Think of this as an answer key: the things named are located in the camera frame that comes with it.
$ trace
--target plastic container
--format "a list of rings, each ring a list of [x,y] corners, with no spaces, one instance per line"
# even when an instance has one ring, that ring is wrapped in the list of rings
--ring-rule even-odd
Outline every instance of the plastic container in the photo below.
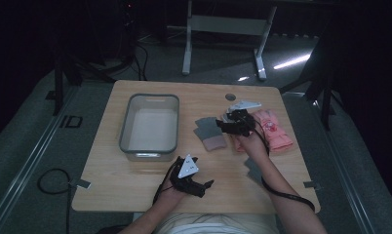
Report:
[[[177,147],[179,100],[135,94],[127,106],[119,145],[131,161],[172,161]]]

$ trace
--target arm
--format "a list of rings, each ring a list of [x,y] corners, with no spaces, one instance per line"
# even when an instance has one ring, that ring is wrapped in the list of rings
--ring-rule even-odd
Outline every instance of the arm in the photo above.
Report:
[[[167,190],[160,193],[156,203],[120,233],[151,233],[175,209],[181,199],[186,196],[185,193],[179,192],[171,186],[170,180],[167,179],[162,188]]]
[[[277,191],[298,196],[269,159],[265,146],[257,134],[253,133],[248,137],[237,136],[237,138],[248,155],[259,166],[262,177],[269,186]],[[288,233],[327,233],[319,218],[306,204],[272,193],[268,194]]]

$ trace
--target floor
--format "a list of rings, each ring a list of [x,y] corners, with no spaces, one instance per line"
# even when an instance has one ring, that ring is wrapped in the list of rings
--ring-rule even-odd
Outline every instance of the floor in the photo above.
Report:
[[[138,80],[143,79],[144,72],[148,81],[281,88],[299,76],[304,62],[283,69],[273,67],[309,55],[318,42],[306,37],[270,37],[263,56],[268,79],[259,81],[253,57],[256,38],[195,34],[191,73],[183,76],[183,30],[170,28],[169,35],[168,42],[162,44],[143,31],[136,48],[139,65],[133,63],[110,75],[114,79]],[[108,59],[109,65],[117,62]],[[88,72],[84,76],[81,87],[65,86],[65,106],[59,116],[53,117],[54,103],[45,100],[45,94],[54,88],[52,71],[1,134],[0,233],[63,233],[66,224],[70,233],[96,233],[102,227],[131,221],[132,214],[73,210],[66,220],[67,192],[54,196],[37,187],[44,172],[53,168],[65,169],[75,178],[82,174],[112,88],[112,84],[91,78]],[[304,84],[292,89],[283,94],[283,100],[309,173],[320,185],[319,218],[330,233],[392,233],[392,201],[358,131],[333,102],[336,115],[331,116],[330,124],[334,130],[327,133],[319,121],[317,106],[302,95],[306,88]],[[82,127],[64,128],[60,124],[64,116],[83,116]],[[30,173],[24,175],[22,169]],[[65,190],[65,176],[57,173],[44,177],[43,186]]]

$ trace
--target dark gray floor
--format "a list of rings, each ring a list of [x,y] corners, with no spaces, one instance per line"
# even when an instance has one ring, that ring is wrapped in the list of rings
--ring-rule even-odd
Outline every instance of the dark gray floor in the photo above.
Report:
[[[317,42],[307,38],[288,39],[271,37],[266,45],[264,63],[268,80],[255,78],[255,65],[251,43],[254,38],[241,41],[238,37],[213,38],[210,35],[194,36],[191,74],[181,75],[184,53],[182,34],[171,38],[167,45],[154,38],[140,40],[148,52],[146,77],[149,81],[271,86],[281,88],[296,79],[304,63],[286,69],[272,67],[286,59],[310,53]],[[141,68],[145,53],[137,48]],[[116,79],[137,79],[137,67],[129,67],[113,74]],[[87,79],[80,88],[68,88],[74,94],[61,117],[52,118],[54,104],[44,100],[53,88],[53,73],[44,78],[20,112],[0,136],[0,203],[20,167],[31,155],[50,121],[60,121],[63,116],[83,117],[80,128],[55,130],[48,146],[41,150],[39,163],[34,168],[21,195],[12,204],[0,233],[64,233],[66,195],[47,195],[39,191],[37,179],[51,168],[61,168],[71,177],[82,174],[98,124],[110,95],[112,85]],[[301,93],[307,84],[293,92]],[[318,213],[330,233],[392,233],[392,200],[379,176],[367,148],[352,121],[335,103],[337,113],[331,117],[330,133],[318,120],[318,110],[301,94],[283,95],[295,134],[311,178],[321,185],[317,190],[322,210]],[[338,170],[338,157],[346,169],[345,177],[355,187],[344,184],[344,172]],[[65,177],[53,174],[46,177],[46,186],[65,188]],[[349,191],[357,197],[369,217],[370,228],[362,229],[360,218],[350,204]],[[70,213],[71,233],[95,233],[104,226],[129,223],[132,214],[123,213]]]

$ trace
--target pink cloth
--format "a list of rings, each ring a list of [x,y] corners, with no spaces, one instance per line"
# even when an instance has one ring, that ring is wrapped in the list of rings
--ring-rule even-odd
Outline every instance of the pink cloth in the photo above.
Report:
[[[260,125],[265,132],[265,140],[268,143],[271,152],[284,151],[294,144],[287,133],[279,126],[278,118],[272,110],[260,109],[252,113],[252,115],[259,119]],[[232,138],[235,143],[236,151],[245,152],[241,142],[239,142],[235,136],[232,136]]]

